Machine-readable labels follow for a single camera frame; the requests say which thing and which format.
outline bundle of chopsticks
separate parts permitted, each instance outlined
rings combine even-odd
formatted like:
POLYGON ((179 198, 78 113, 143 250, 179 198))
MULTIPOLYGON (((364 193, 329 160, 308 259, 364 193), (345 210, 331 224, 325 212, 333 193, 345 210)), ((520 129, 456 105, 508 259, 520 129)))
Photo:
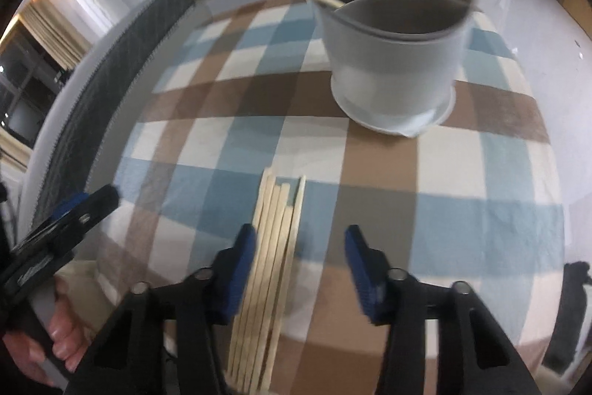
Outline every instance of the bundle of chopsticks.
POLYGON ((288 206, 290 185, 276 186, 275 181, 271 168, 265 168, 253 215, 255 258, 230 338, 227 381, 249 395, 269 391, 306 177, 300 179, 293 207, 288 206))

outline plaid tablecloth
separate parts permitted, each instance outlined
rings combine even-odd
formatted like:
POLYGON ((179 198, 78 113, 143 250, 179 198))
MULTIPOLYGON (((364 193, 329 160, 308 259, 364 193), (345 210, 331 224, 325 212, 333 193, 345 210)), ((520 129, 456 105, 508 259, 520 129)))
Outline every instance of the plaid tablecloth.
MULTIPOLYGON (((422 281, 470 282, 536 367, 561 292, 563 211, 537 103, 492 24, 475 14, 454 111, 416 139, 350 121, 330 77, 303 0, 251 4, 191 34, 117 173, 123 201, 104 224, 98 260, 107 296, 208 265, 251 220, 271 165, 293 191, 301 174, 309 179, 273 392, 375 388, 387 331, 356 300, 343 254, 353 223, 422 281)), ((434 324, 427 335, 430 392, 434 324)))

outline beige curtain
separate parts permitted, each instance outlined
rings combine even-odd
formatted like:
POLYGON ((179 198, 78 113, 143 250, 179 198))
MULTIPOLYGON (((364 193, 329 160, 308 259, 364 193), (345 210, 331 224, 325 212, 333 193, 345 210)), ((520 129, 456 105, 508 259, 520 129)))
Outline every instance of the beige curtain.
POLYGON ((33 0, 19 14, 31 35, 64 69, 74 69, 91 44, 49 0, 33 0))

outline blue gripper pad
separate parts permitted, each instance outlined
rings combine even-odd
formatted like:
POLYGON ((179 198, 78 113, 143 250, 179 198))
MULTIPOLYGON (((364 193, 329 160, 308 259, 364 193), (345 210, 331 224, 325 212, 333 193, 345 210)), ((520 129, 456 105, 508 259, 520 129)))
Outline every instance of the blue gripper pad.
POLYGON ((215 297, 212 300, 214 317, 218 324, 227 324, 239 311, 243 291, 249 278, 255 257, 257 234, 252 225, 244 224, 235 244, 221 250, 215 256, 212 270, 215 273, 215 297))
POLYGON ((66 214, 78 204, 82 203, 86 198, 88 198, 88 193, 81 192, 75 194, 72 198, 69 198, 66 201, 62 201, 53 210, 53 213, 51 213, 51 220, 59 220, 62 216, 64 216, 64 214, 66 214))
POLYGON ((351 225, 345 231, 345 256, 362 311, 372 323, 380 324, 390 268, 387 257, 368 247, 358 225, 351 225))

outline table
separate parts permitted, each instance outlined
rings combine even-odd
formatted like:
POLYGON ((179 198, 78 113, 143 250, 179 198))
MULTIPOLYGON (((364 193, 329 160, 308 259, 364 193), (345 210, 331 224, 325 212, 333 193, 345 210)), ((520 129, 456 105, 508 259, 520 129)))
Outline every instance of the table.
MULTIPOLYGON (((274 393, 374 390, 387 331, 357 303, 343 254, 353 223, 422 281, 471 283, 535 369, 561 292, 563 211, 537 103, 491 22, 475 14, 451 116, 406 139, 366 130, 335 104, 302 0, 214 21, 187 39, 125 148, 122 203, 102 227, 98 258, 107 296, 207 265, 251 220, 271 165, 292 191, 301 174, 309 179, 274 393)), ((429 324, 428 393, 436 353, 429 324)))

